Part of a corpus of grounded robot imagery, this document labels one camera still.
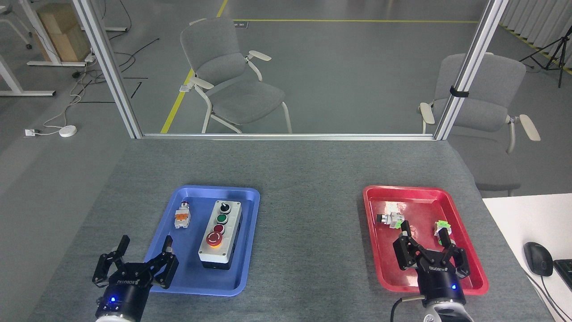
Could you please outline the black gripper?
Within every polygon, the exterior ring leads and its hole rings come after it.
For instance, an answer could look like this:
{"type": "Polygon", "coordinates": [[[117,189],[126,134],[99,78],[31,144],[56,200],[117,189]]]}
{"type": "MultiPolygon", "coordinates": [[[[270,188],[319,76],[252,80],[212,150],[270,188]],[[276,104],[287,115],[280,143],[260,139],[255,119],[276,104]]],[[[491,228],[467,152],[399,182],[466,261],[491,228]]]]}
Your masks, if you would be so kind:
{"type": "Polygon", "coordinates": [[[420,294],[425,296],[421,301],[423,307],[450,301],[466,304],[459,280],[470,275],[470,267],[465,250],[451,241],[449,231],[446,228],[438,231],[442,252],[424,251],[411,237],[409,221],[403,221],[400,227],[402,232],[393,243],[398,266],[404,271],[416,265],[417,285],[420,294]]]}
{"type": "Polygon", "coordinates": [[[128,236],[122,236],[116,250],[99,257],[93,283],[106,290],[98,299],[96,318],[141,319],[151,286],[168,289],[173,281],[179,261],[173,253],[171,236],[165,237],[161,253],[146,263],[123,263],[129,242],[128,236]],[[117,271],[108,277],[112,264],[116,265],[117,271]]]}

